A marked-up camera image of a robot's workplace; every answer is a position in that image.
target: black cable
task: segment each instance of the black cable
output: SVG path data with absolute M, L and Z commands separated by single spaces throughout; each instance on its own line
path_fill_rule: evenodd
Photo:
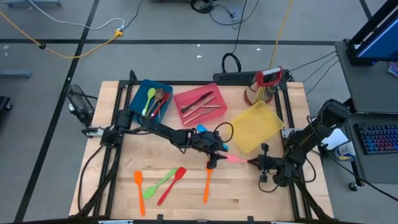
M 329 56 L 329 55 L 331 55 L 331 54 L 333 54 L 333 53 L 335 53 L 335 52 L 336 52 L 336 51 L 334 50 L 333 52 L 330 52 L 330 53 L 328 53 L 328 54 L 325 55 L 325 56 L 322 56 L 322 57 L 320 57 L 320 58 L 318 58 L 318 59 L 316 59 L 316 60 L 313 60 L 312 62 L 309 62 L 309 63 L 305 63 L 305 64 L 303 64 L 303 65 L 300 65 L 300 66 L 298 66 L 297 68 L 291 69 L 290 71 L 293 72 L 294 70 L 297 70 L 297 69 L 299 69 L 299 68 L 302 68 L 302 67 L 304 67 L 304 66 L 307 66 L 307 65 L 309 65 L 309 64 L 311 64 L 311 63 L 317 62 L 317 61 L 319 61 L 319 60 L 321 60 L 321 59 L 324 59 L 325 57 L 327 57 L 327 56 Z
M 369 183 L 367 180 L 364 180 L 360 177 L 358 177 L 357 175 L 355 175 L 353 172 L 351 172 L 349 169 L 345 168 L 343 165 L 341 165 L 338 161 L 336 161 L 336 159 L 334 158 L 334 155 L 330 154 L 330 152 L 328 151 L 328 155 L 329 157 L 333 160 L 333 162 L 335 162 L 337 165 L 339 165 L 341 168 L 343 168 L 344 170 L 346 170 L 347 172 L 349 172 L 351 175 L 353 175 L 355 178 L 362 180 L 363 182 L 367 183 L 369 186 L 371 186 L 374 190 L 377 190 L 378 192 L 384 194 L 385 196 L 394 199 L 395 201 L 398 202 L 398 198 L 392 196 L 391 194 L 377 188 L 376 186 L 374 186 L 373 184 Z
M 225 24 L 225 23 L 222 23 L 222 22 L 218 22 L 218 21 L 211 15 L 211 11 L 210 11 L 210 17 L 211 17 L 211 19 L 212 19 L 213 21 L 215 21 L 215 22 L 216 22 L 217 24 L 219 24 L 219 25 L 223 25 L 223 26 L 238 25 L 238 24 L 241 24 L 241 23 L 243 23 L 244 21 L 248 20 L 248 19 L 253 15 L 253 13 L 254 13 L 254 11 L 256 10 L 256 8 L 257 8 L 259 2 L 260 2 L 260 0 L 257 0 L 257 3 L 256 3 L 256 5 L 254 6 L 254 9 L 251 11 L 250 15 L 247 16 L 247 18 L 245 18 L 245 19 L 243 19 L 243 17 L 242 17 L 242 18 L 241 18 L 241 21 L 239 21 L 239 22 L 234 22 L 234 23 L 229 23 L 229 24 Z M 236 18 L 235 15 L 234 15 L 234 13 L 231 12 L 229 9 L 227 9 L 225 6 L 222 6 L 222 5 L 220 5 L 220 4 L 217 4 L 217 5 L 214 5 L 213 8 L 215 9 L 216 6 L 222 7 L 223 9 L 225 9 L 225 11 L 227 11 L 227 13 L 229 14 L 229 16 L 230 16 L 232 19 Z
M 279 185 L 276 185 L 272 190 L 264 190 L 264 189 L 261 188 L 261 186 L 260 186 L 260 180 L 259 180 L 259 189 L 260 189 L 262 192 L 265 192 L 265 193 L 273 193 L 274 191 L 276 191 L 276 189 L 278 189 L 278 187 L 279 187 Z
M 307 96 L 308 94 L 310 94 L 310 92 L 315 88 L 315 87 L 317 87 L 317 85 L 321 82 L 321 80 L 323 79 L 323 77 L 325 77 L 326 76 L 326 74 L 329 72 L 329 70 L 333 67 L 333 66 L 335 66 L 336 64 L 337 64 L 337 62 L 338 62 L 338 60 L 335 62 L 335 63 L 333 63 L 333 65 L 330 65 L 330 67 L 328 68 L 328 70 L 325 72 L 325 74 L 324 75 L 322 75 L 322 77 L 317 81 L 317 83 L 311 88 L 311 90 L 310 91 L 308 91 L 305 95 Z
M 234 126 L 233 126 L 231 123 L 229 123 L 229 122 L 223 122 L 223 123 L 219 124 L 219 125 L 214 129 L 213 133 L 215 133 L 215 132 L 217 131 L 217 129 L 218 129 L 219 127 L 221 127 L 222 125 L 224 125 L 224 124 L 228 124 L 228 125 L 231 126 L 231 137 L 229 137 L 228 140 L 223 141 L 223 143 L 225 144 L 225 143 L 229 142 L 229 141 L 232 139 L 232 137 L 234 136 Z
M 335 57 L 337 57 L 337 55 L 333 56 L 331 59 L 329 59 L 329 61 L 325 62 L 321 67 L 319 67 L 318 69 L 315 70 L 315 72 L 313 72 L 310 76 L 308 76 L 304 81 L 307 81 L 309 78 L 311 78 L 313 75 L 315 75 L 321 68 L 323 68 L 323 66 L 325 66 L 327 63 L 329 63 L 331 60 L 333 60 Z
M 131 24 L 131 22 L 132 22 L 134 19 L 136 19 L 136 17 L 138 16 L 138 12 L 139 12 L 139 8 L 141 7 L 141 4 L 142 4 L 142 0 L 141 0 L 141 2 L 139 3 L 139 5 L 138 5 L 138 7 L 137 7 L 136 15 L 130 20 L 130 22 L 127 24 L 127 26 L 124 27 L 124 29 L 127 29 L 127 27 L 129 27 L 129 25 Z
M 94 153 L 93 155 L 88 158 L 86 164 L 83 166 L 83 169 L 81 170 L 80 174 L 80 181 L 79 181 L 79 188 L 78 188 L 78 193 L 77 193 L 77 208 L 79 209 L 79 212 L 81 211 L 81 205 L 80 205 L 80 200 L 81 200 L 81 186 L 83 185 L 83 176 L 85 174 L 87 165 L 90 163 L 90 161 L 97 155 L 100 150 L 103 148 L 103 146 L 100 146 Z
M 206 4 L 200 6 L 200 8 L 196 8 L 196 7 L 195 7 L 195 4 L 196 4 L 198 1 L 203 1 L 203 2 L 205 2 Z M 213 4 L 212 4 L 212 2 L 210 2 L 210 1 L 204 1 L 204 0 L 191 0 L 190 5 L 191 5 L 191 8 L 192 8 L 195 12 L 199 12 L 200 14 L 208 14 L 208 13 L 211 12 L 211 10 L 213 10 Z
M 244 0 L 244 6 L 243 6 L 243 10 L 242 10 L 242 18 L 243 18 L 244 10 L 245 10 L 245 8 L 246 8 L 246 4 L 247 4 L 247 3 L 248 3 L 248 0 Z M 239 40 L 239 35 L 240 35 L 240 33 L 241 33 L 241 28 L 242 28 L 242 21 L 239 22 L 239 30 L 238 30 L 238 35 L 236 36 L 236 41 L 235 41 L 234 50 L 233 50 L 231 53 L 225 54 L 224 57 L 223 57 L 223 61 L 222 61 L 222 63 L 221 63 L 221 68 L 223 69 L 223 73 L 226 73 L 226 70 L 225 70 L 225 59 L 226 59 L 227 57 L 229 57 L 229 56 L 232 57 L 232 58 L 234 58 L 234 60 L 235 60 L 235 62 L 236 62 L 236 65 L 238 66 L 238 72 L 241 72 L 241 70 L 242 70 L 241 62 L 239 61 L 239 59 L 237 58 L 237 56 L 234 55 L 235 50 L 236 50 L 236 46 L 238 45 L 238 40 Z
M 90 96 L 90 95 L 86 95 L 86 94 L 82 94 L 82 93 L 75 93 L 75 94 L 78 96 L 85 96 L 87 98 L 92 98 L 92 99 L 98 100 L 98 97 L 95 97 L 95 96 Z
M 312 165 L 312 162 L 308 159 L 308 158 L 305 158 L 306 160 L 307 160 L 307 162 L 311 165 L 311 168 L 312 168 L 312 170 L 313 170 L 313 178 L 311 179 L 311 180 L 300 180 L 300 179 L 295 179 L 295 178 L 291 178 L 292 180 L 296 180 L 296 181 L 300 181 L 300 182 L 302 182 L 302 183 L 311 183 L 311 182 L 314 182 L 315 181 L 315 179 L 317 178 L 317 171 L 315 170 L 315 167 Z
M 247 4 L 247 3 L 248 3 L 248 0 L 244 0 L 244 6 L 243 6 L 243 10 L 242 10 L 242 16 L 241 16 L 241 18 L 243 18 L 243 15 L 244 15 L 244 10 L 245 10 L 245 8 L 246 8 L 246 4 Z M 235 47 L 234 47 L 234 50 L 232 51 L 232 54 L 234 54 L 234 53 L 235 53 L 236 46 L 238 45 L 239 35 L 240 35 L 240 33 L 241 33 L 241 28 L 242 28 L 242 22 L 243 22 L 243 21 L 239 22 L 239 30 L 238 30 L 238 35 L 236 36 Z
M 307 115 L 307 122 L 310 125 L 312 131 L 317 135 L 317 137 L 319 137 L 319 135 L 317 133 L 317 130 L 315 130 L 315 128 L 312 126 L 312 121 L 311 121 L 311 116 L 310 115 Z

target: blue plastic tray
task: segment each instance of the blue plastic tray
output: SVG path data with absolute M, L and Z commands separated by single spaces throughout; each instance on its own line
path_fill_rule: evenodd
M 165 90 L 166 93 L 169 93 L 169 99 L 167 100 L 166 103 L 163 104 L 162 108 L 160 109 L 160 119 L 158 117 L 158 115 L 156 115 L 154 117 L 154 119 L 158 122 L 161 122 L 163 119 L 164 114 L 166 113 L 167 108 L 169 107 L 170 101 L 173 98 L 173 87 L 169 86 L 169 85 L 165 85 L 163 83 L 159 83 L 159 82 L 155 82 L 152 80 L 144 80 L 142 81 L 136 95 L 134 96 L 134 98 L 132 99 L 132 102 L 130 104 L 129 109 L 138 112 L 139 114 L 142 113 L 142 110 L 145 107 L 145 104 L 147 103 L 148 100 L 148 90 L 150 88 L 162 88 Z M 149 102 L 149 106 L 148 106 L 148 110 L 149 108 L 152 106 L 152 104 L 155 101 L 155 97 L 152 97 L 152 99 L 150 99 Z M 134 116 L 133 121 L 135 123 L 137 123 L 137 116 Z

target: gray floor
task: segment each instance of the gray floor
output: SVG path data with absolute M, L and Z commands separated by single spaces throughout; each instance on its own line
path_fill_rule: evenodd
M 154 4 L 144 0 L 137 20 L 125 31 L 123 39 L 236 38 L 236 30 L 215 24 L 207 15 L 194 13 L 186 4 L 178 0 L 164 1 Z M 243 1 L 222 2 L 239 12 Z M 384 0 L 366 2 L 375 13 Z M 44 9 L 57 19 L 85 23 L 93 0 L 62 3 L 63 7 L 47 6 Z M 254 3 L 254 0 L 249 0 L 248 9 L 252 9 Z M 275 40 L 288 3 L 288 0 L 261 0 L 252 18 L 243 24 L 241 39 Z M 128 20 L 137 5 L 138 1 L 101 0 L 93 25 L 116 16 Z M 35 9 L 9 9 L 0 5 L 0 11 L 36 38 L 79 39 L 83 31 L 81 27 L 54 23 Z M 230 22 L 222 13 L 215 13 L 215 16 Z M 365 22 L 366 16 L 357 0 L 296 0 L 282 39 L 341 40 L 352 37 Z M 88 38 L 110 38 L 118 26 L 115 22 L 103 30 L 91 30 Z M 0 32 L 0 39 L 23 38 L 4 19 L 0 19 L 0 30 L 7 31 Z M 87 52 L 94 46 L 85 44 L 83 51 Z M 77 45 L 50 44 L 49 47 L 73 55 Z M 203 44 L 109 45 L 81 59 L 72 82 L 80 85 L 86 94 L 97 95 L 103 80 L 126 79 L 130 69 L 139 79 L 211 80 L 213 73 L 221 72 L 221 58 L 232 48 L 233 45 Z M 272 45 L 239 45 L 236 55 L 243 70 L 260 70 L 268 67 L 272 48 Z M 294 68 L 333 50 L 332 46 L 281 45 L 274 65 Z M 296 81 L 304 80 L 322 63 L 294 71 Z M 0 223 L 14 220 L 70 65 L 70 60 L 55 57 L 33 44 L 0 44 L 0 68 L 27 69 L 33 73 L 28 80 L 0 80 L 0 95 L 10 96 L 14 105 L 2 120 L 0 129 L 0 177 L 3 180 L 0 183 Z M 234 63 L 227 61 L 227 68 L 232 72 Z M 327 68 L 325 66 L 305 82 L 307 91 Z M 348 97 L 348 89 L 337 64 L 308 95 L 310 112 L 315 115 L 329 98 L 344 101 Z M 80 130 L 81 124 L 64 106 L 25 220 L 68 215 L 86 143 Z M 326 160 L 324 169 L 335 217 L 352 222 L 398 223 L 397 205 L 391 199 L 370 187 L 350 192 L 347 184 L 352 181 L 352 176 L 332 161 Z M 398 195 L 396 185 L 377 186 Z

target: computer keyboard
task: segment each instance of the computer keyboard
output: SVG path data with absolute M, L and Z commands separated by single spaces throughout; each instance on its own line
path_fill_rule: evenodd
M 398 124 L 356 124 L 365 154 L 398 153 Z

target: wooden tabletop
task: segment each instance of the wooden tabletop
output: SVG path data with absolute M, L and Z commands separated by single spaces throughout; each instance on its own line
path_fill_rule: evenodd
M 118 82 L 103 82 L 99 93 L 96 111 L 93 118 L 93 126 L 107 127 L 110 125 L 116 98 Z M 175 85 L 174 94 L 191 90 L 197 86 Z M 139 87 L 134 86 L 132 95 Z M 231 121 L 249 106 L 243 100 L 245 86 L 219 86 L 228 110 L 223 117 L 216 118 L 204 125 L 208 129 L 214 129 L 224 121 Z M 288 83 L 290 104 L 292 107 L 296 128 L 304 128 L 307 125 L 306 116 L 309 115 L 307 99 L 302 83 Z M 280 92 L 284 121 L 287 121 L 283 94 Z M 268 103 L 276 112 L 275 101 Z M 174 129 L 184 128 L 176 111 L 174 101 L 167 109 L 162 121 Z M 220 128 L 220 135 L 228 139 L 226 127 Z M 269 155 L 282 156 L 282 142 L 280 134 L 273 135 L 265 141 L 269 145 Z M 100 138 L 87 140 L 85 155 L 81 167 L 88 158 L 99 148 Z M 252 159 L 262 154 L 260 146 L 249 154 L 242 153 L 237 145 L 231 141 L 228 143 L 229 152 L 237 156 Z M 83 178 L 81 204 L 84 205 L 92 196 L 98 186 L 101 167 L 103 163 L 104 149 L 90 162 Z M 279 187 L 273 193 L 264 193 L 258 189 L 257 181 L 260 171 L 249 164 L 230 164 L 219 161 L 213 171 L 210 184 L 210 196 L 207 204 L 203 204 L 203 192 L 206 182 L 206 155 L 196 150 L 187 149 L 182 154 L 168 140 L 154 134 L 146 136 L 124 137 L 121 161 L 119 165 L 117 184 L 111 218 L 115 219 L 156 219 L 158 214 L 163 214 L 166 220 L 247 220 L 253 216 L 255 221 L 292 221 L 292 203 L 289 188 Z M 323 174 L 320 158 L 315 153 L 309 153 L 308 159 L 317 171 L 317 179 L 307 184 L 307 188 L 314 199 L 329 216 L 333 216 L 325 176 Z M 134 183 L 133 172 L 141 170 L 144 176 L 143 190 L 155 185 L 169 170 L 174 167 L 185 167 L 187 172 L 183 179 L 179 180 L 169 193 L 161 206 L 157 206 L 158 199 L 169 186 L 173 178 L 161 185 L 156 194 L 149 200 L 145 200 L 146 215 L 141 217 L 139 211 L 139 198 L 137 185 Z M 308 163 L 304 165 L 304 174 L 307 180 L 313 178 L 312 168 Z M 262 184 L 263 189 L 273 189 L 274 183 L 271 177 L 269 182 Z M 70 209 L 70 214 L 76 214 L 77 189 Z M 301 194 L 298 192 L 300 216 L 304 217 Z M 103 194 L 103 203 L 100 214 L 104 214 L 108 191 Z

